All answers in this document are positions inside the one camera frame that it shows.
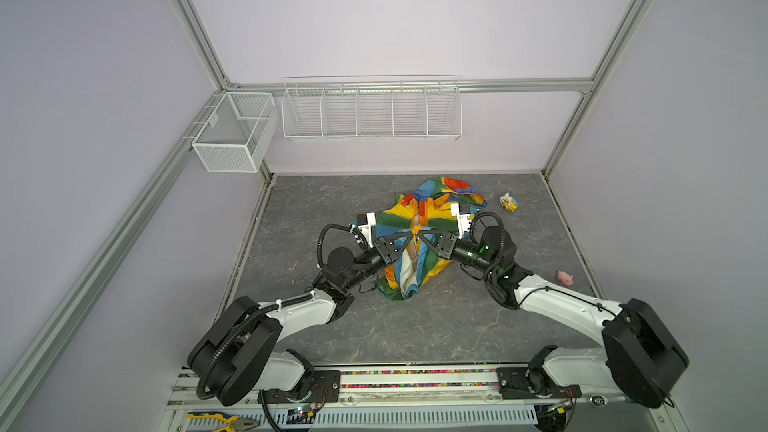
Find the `black mounting plate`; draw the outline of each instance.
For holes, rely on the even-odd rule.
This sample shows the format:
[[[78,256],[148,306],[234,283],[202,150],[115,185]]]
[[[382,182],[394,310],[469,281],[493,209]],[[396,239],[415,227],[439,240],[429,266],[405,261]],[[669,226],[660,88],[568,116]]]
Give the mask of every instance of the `black mounting plate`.
[[[341,372],[339,370],[315,370],[312,373],[312,385],[321,385],[328,390],[326,396],[326,404],[330,402],[339,401],[339,391],[341,390]],[[322,402],[322,394],[324,390],[319,387],[311,389],[312,396],[303,401],[308,402]],[[288,400],[285,392],[278,389],[269,389],[266,394],[266,401],[269,404],[295,404],[295,401]]]
[[[528,390],[528,379],[525,377],[527,367],[500,367],[496,369],[498,376],[498,391],[504,399],[535,399],[536,394]],[[581,388],[577,385],[568,386],[574,398],[581,397]],[[558,387],[552,390],[552,398],[567,399],[565,389]]]

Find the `white mesh basket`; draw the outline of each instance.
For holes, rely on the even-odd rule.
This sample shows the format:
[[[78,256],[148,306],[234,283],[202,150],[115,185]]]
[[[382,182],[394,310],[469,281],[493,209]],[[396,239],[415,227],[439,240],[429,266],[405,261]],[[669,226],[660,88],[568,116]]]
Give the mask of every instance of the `white mesh basket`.
[[[258,172],[279,121],[272,94],[226,92],[192,147],[211,172]]]
[[[285,79],[283,133],[288,139],[457,139],[462,134],[458,78],[301,80]]]

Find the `yellow and white toy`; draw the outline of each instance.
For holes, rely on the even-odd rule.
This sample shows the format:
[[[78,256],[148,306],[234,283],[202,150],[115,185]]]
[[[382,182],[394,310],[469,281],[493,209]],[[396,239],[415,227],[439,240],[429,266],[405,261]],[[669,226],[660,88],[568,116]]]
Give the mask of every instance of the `yellow and white toy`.
[[[507,210],[515,210],[518,207],[518,201],[514,200],[514,198],[509,195],[509,192],[499,197],[498,201],[501,202],[502,207],[506,208]]]

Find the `white wall panel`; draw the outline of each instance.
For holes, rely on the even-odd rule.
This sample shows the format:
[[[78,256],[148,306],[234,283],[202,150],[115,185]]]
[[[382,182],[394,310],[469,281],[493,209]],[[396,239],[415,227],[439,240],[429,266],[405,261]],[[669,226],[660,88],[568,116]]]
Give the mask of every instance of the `white wall panel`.
[[[157,429],[216,314],[260,184],[190,159],[17,430]]]
[[[0,0],[0,381],[212,91],[168,0]]]
[[[541,170],[579,92],[468,93],[462,137],[291,142],[279,128],[266,153],[277,173]]]
[[[692,432],[764,430],[768,0],[656,0],[552,183],[610,298],[690,357]]]
[[[233,82],[590,76],[629,0],[193,0]]]

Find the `multicolored fabric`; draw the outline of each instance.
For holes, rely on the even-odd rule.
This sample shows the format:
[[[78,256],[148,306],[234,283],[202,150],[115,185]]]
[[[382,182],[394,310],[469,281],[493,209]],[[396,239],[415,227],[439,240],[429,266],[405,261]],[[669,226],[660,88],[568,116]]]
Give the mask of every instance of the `multicolored fabric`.
[[[451,214],[451,202],[470,205],[474,215],[485,207],[485,197],[463,180],[449,177],[431,178],[407,196],[398,194],[396,203],[376,219],[376,236],[383,237],[398,232],[413,232],[414,240],[408,244],[401,258],[386,269],[377,288],[391,300],[411,297],[427,281],[439,274],[451,261],[439,258],[416,234],[422,229],[441,229],[458,232],[456,217]],[[433,235],[428,238],[435,241]],[[404,238],[396,245],[402,245]]]

